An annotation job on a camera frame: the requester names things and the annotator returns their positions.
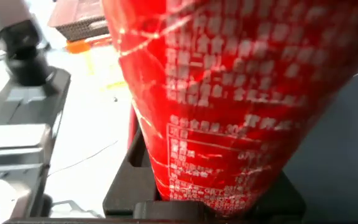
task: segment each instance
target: black device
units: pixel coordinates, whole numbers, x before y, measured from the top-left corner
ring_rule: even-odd
[[[11,193],[0,196],[0,223],[47,216],[52,204],[44,188],[71,75],[39,43],[23,0],[0,0],[0,66],[10,76],[0,92],[0,191]]]
[[[203,203],[160,200],[140,129],[103,202],[108,218],[214,222],[216,215]],[[240,220],[300,223],[306,203],[282,172],[271,188]]]

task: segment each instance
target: red bottle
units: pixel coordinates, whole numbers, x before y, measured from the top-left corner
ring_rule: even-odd
[[[164,200],[246,211],[357,73],[358,1],[103,6]]]

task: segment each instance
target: black base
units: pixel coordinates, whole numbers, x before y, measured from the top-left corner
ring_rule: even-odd
[[[140,130],[103,202],[108,218],[202,221],[215,215],[199,202],[163,202],[154,182]],[[276,183],[242,219],[300,222],[306,210],[301,195],[281,173]]]
[[[50,68],[53,76],[42,86],[20,86],[14,80],[7,82],[0,92],[0,125],[47,124],[52,129],[53,148],[70,86],[70,74],[59,68]],[[44,189],[51,156],[52,151],[45,155],[46,161],[38,173],[23,174],[23,179],[37,179],[36,184],[31,186],[29,200],[17,205],[27,208],[27,217],[40,217],[49,213],[45,211],[44,202],[48,200],[45,200]],[[11,165],[21,165],[21,160],[12,161]]]

